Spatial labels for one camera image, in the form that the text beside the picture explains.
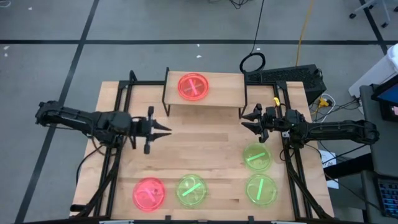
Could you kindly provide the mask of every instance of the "red bowl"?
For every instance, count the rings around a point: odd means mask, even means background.
[[[199,73],[188,73],[178,81],[178,93],[186,100],[203,99],[208,91],[207,79]]]
[[[157,210],[163,204],[164,198],[163,182],[153,177],[140,180],[132,191],[132,201],[144,212]]]

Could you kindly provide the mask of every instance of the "green bowl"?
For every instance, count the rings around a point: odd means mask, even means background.
[[[246,184],[246,195],[258,206],[266,207],[277,198],[277,186],[268,176],[254,174]]]
[[[176,194],[182,205],[194,208],[206,198],[207,186],[200,176],[188,174],[181,178],[177,185]]]
[[[271,166],[272,155],[264,144],[254,143],[244,149],[243,160],[248,168],[264,171]]]

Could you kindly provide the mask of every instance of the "wooden tabletop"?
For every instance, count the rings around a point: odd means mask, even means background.
[[[113,110],[118,82],[103,82],[96,110]],[[129,112],[145,116],[148,106],[155,106],[154,118],[171,128],[172,135],[151,144],[149,155],[143,153],[144,140],[137,139],[137,149],[125,145],[114,198],[112,219],[156,219],[171,215],[173,220],[294,220],[286,166],[279,159],[282,149],[280,133],[269,133],[266,145],[272,153],[272,165],[263,174],[272,178],[277,187],[277,200],[270,206],[251,203],[244,188],[254,174],[245,167],[243,149],[257,142],[257,136],[240,125],[236,108],[173,105],[167,117],[161,103],[163,86],[134,86]],[[302,83],[288,82],[291,106],[311,120]],[[273,106],[270,86],[248,86],[248,111],[256,103],[263,108]],[[316,147],[315,142],[309,145]],[[93,150],[88,141],[87,155]],[[318,152],[310,147],[301,149],[304,173],[309,191],[325,211],[333,216],[330,197]],[[83,164],[73,203],[86,204],[98,188],[103,156],[93,154]],[[208,187],[204,202],[195,209],[183,207],[175,196],[175,188],[186,174],[201,176]],[[134,186],[145,177],[160,179],[166,188],[164,204],[154,212],[142,212],[132,202]],[[305,215],[302,194],[297,188],[300,213]],[[104,194],[104,214],[108,192]]]

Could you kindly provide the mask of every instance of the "raised wooden platform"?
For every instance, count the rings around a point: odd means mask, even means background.
[[[193,72],[169,71],[165,86],[166,105],[225,106],[242,108],[245,106],[245,87],[243,74],[195,72],[208,80],[208,94],[201,100],[190,101],[178,93],[178,81],[185,74]]]

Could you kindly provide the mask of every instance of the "keyboard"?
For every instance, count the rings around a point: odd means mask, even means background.
[[[375,183],[383,215],[398,217],[398,180],[377,178]]]
[[[302,82],[308,105],[315,101],[325,90],[320,70],[315,65],[277,68],[246,74],[248,85],[262,85],[276,81]]]

